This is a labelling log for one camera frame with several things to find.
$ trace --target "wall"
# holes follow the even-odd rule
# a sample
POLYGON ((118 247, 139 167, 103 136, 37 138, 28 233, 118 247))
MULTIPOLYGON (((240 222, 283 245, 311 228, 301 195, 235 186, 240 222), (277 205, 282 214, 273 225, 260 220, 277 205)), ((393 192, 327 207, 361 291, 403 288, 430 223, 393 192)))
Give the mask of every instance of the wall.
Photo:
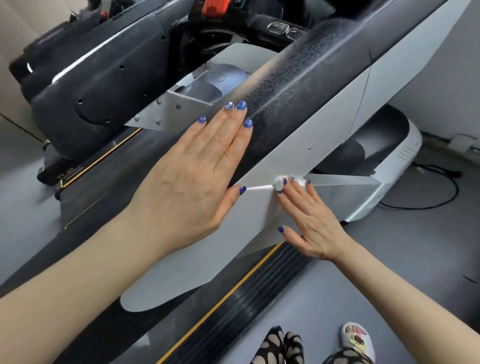
POLYGON ((480 139, 479 19, 480 0, 472 0, 427 67, 391 100, 420 129, 480 139))
POLYGON ((40 139, 44 136, 8 65, 30 42, 86 5, 86 0, 0 0, 0 114, 40 139))

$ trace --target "finger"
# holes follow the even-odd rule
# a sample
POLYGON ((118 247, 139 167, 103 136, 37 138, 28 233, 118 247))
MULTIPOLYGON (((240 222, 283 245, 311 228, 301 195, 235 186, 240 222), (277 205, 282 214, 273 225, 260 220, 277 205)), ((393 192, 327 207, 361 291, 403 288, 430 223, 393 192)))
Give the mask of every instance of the finger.
POLYGON ((235 169, 240 163, 248 143, 252 137, 253 122, 247 119, 243 122, 243 125, 237 131, 233 142, 223 154, 222 158, 218 161, 215 172, 218 172, 220 176, 224 176, 228 180, 232 178, 235 169))
POLYGON ((247 103, 240 101, 237 107, 232 110, 227 121, 217 130, 202 152, 202 159, 217 165, 224 153, 230 147, 235 135, 241 128, 245 115, 247 114, 247 103))
POLYGON ((293 177, 289 178, 290 183, 292 184, 293 188, 295 191, 299 193, 300 196, 302 196, 310 205, 315 205, 314 199, 307 193, 305 188, 300 186, 300 183, 298 183, 297 180, 295 180, 293 177))
POLYGON ((233 205, 235 205, 236 201, 238 198, 247 190, 247 187, 245 186, 240 186, 239 184, 236 186, 232 186, 227 191, 225 192, 225 195, 223 196, 222 202, 220 203, 220 207, 218 208, 214 219, 213 223, 217 227, 220 226, 222 223, 224 217, 227 215, 227 213, 231 210, 233 205))
POLYGON ((173 153, 181 153, 188 148, 197 135, 205 128, 206 120, 205 116, 201 116, 196 122, 190 125, 187 131, 170 150, 173 153))
POLYGON ((300 195, 292 183, 289 183, 286 178, 284 180, 283 194, 302 211, 303 213, 309 215, 312 213, 313 206, 302 196, 300 195))
POLYGON ((281 232, 285 238, 285 241, 295 246, 297 249, 305 250, 309 247, 309 244, 297 234, 297 232, 288 226, 279 226, 278 231, 281 232))
POLYGON ((305 184, 305 187, 307 188, 307 193, 308 195, 318 204, 325 205, 325 203, 322 201, 320 196, 318 195, 317 191, 315 190, 315 187, 312 185, 312 182, 310 180, 307 181, 305 184))
POLYGON ((233 102, 228 102, 224 107, 222 107, 222 109, 216 113, 216 115, 202 130, 202 132, 198 134, 195 140, 192 141, 190 147, 187 149, 187 152, 195 155, 200 154, 215 133, 222 127, 223 124, 225 124, 233 109, 233 102))
POLYGON ((293 217, 295 221, 302 219, 305 217, 305 214, 298 208, 296 207, 289 199, 287 196, 282 191, 279 191, 277 194, 277 197, 280 201, 280 205, 283 207, 283 209, 293 217))

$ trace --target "fingernail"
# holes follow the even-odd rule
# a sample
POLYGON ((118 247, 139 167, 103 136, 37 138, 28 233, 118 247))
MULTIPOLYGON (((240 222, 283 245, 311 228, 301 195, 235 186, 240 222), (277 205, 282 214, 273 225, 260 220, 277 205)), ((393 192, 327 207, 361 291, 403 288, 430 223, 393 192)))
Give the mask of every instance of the fingernail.
POLYGON ((245 108, 247 107, 247 103, 245 101, 240 101, 237 105, 237 109, 238 110, 245 110, 245 108))

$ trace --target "foot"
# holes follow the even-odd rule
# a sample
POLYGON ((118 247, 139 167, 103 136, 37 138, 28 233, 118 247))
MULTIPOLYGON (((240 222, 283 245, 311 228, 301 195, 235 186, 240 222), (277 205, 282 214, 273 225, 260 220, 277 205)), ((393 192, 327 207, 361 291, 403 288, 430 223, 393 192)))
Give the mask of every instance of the foot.
POLYGON ((352 348, 368 356, 375 363, 372 339, 362 326, 354 322, 347 322, 340 330, 340 339, 343 348, 352 348))

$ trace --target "gray floor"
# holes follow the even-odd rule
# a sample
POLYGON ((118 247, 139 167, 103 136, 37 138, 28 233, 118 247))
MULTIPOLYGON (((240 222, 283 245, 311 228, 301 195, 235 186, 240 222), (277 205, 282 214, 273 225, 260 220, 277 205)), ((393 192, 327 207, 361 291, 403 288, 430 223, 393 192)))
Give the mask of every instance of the gray floor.
MULTIPOLYGON (((40 143, 0 121, 0 282, 59 231, 60 206, 53 191, 35 179, 42 165, 40 143)), ((462 170, 460 196, 429 211, 375 209, 348 232, 393 271, 467 323, 480 311, 480 169, 424 149, 418 157, 462 170)), ((410 169, 384 202, 425 206, 453 193, 444 177, 410 169)), ((240 339, 222 363, 249 363, 271 326, 301 334, 306 363, 320 363, 338 348, 338 329, 346 321, 364 325, 373 337, 378 363, 413 359, 368 301, 328 262, 315 262, 240 339)))

